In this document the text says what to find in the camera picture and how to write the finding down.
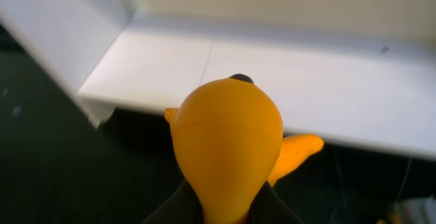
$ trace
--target white shelf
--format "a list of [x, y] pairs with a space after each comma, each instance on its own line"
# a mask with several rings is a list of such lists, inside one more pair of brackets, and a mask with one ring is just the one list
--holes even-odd
[[242, 73], [285, 130], [346, 146], [436, 156], [436, 67], [412, 45], [138, 16], [79, 96], [137, 110], [178, 107], [205, 82]]

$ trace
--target yellow rubber toy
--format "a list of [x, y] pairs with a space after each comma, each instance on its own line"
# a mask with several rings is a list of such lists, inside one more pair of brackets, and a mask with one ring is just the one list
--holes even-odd
[[273, 101], [235, 78], [202, 85], [179, 109], [167, 109], [165, 118], [205, 224], [246, 223], [262, 185], [274, 185], [324, 145], [316, 135], [283, 138]]

